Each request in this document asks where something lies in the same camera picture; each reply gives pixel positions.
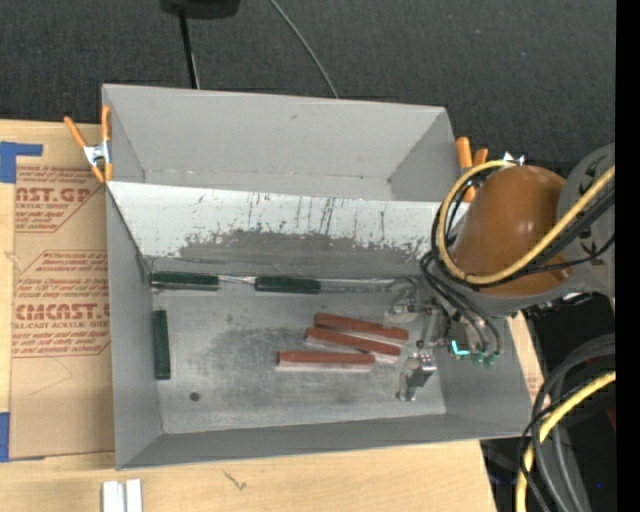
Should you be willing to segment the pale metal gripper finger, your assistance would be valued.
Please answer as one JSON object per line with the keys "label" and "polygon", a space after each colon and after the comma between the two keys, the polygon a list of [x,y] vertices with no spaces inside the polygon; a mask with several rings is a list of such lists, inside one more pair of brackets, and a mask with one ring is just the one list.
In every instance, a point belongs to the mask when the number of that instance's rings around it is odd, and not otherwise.
{"label": "pale metal gripper finger", "polygon": [[412,323],[424,314],[424,307],[419,302],[416,291],[405,288],[400,290],[391,300],[391,303],[384,313],[384,324],[386,326]]}
{"label": "pale metal gripper finger", "polygon": [[414,401],[417,390],[426,384],[436,370],[437,366],[430,353],[411,353],[400,370],[398,398],[404,402]]}

